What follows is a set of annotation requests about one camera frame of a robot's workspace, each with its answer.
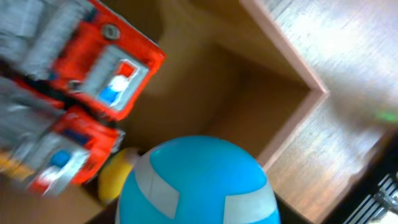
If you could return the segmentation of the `blue toy ball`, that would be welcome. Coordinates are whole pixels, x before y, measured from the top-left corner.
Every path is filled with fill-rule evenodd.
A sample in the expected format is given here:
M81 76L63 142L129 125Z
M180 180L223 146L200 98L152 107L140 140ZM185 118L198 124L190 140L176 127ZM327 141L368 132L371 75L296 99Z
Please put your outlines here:
M280 224L270 180L241 147L210 136L166 141L137 158L115 222Z

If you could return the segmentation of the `yellow toy ball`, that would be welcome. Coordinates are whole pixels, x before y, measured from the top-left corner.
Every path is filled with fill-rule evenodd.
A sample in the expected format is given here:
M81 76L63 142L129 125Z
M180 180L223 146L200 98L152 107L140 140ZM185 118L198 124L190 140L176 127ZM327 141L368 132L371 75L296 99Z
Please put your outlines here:
M124 182L139 158L139 148L125 148L102 168L98 176L98 198L103 205L110 204L121 194Z

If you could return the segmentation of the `red truck with grey top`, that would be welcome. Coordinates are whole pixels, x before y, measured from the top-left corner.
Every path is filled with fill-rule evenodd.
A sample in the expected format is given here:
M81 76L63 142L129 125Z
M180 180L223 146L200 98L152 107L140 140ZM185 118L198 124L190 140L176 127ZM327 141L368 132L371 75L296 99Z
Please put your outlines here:
M11 0L1 2L1 60L119 121L165 53L100 1Z

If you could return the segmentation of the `red truck with yellow crane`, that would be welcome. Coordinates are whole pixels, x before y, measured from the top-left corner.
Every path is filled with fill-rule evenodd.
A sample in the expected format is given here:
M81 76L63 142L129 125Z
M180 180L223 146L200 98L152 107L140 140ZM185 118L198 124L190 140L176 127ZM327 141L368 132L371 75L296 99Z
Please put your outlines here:
M1 175L40 195L57 195L94 178L125 133L1 79Z

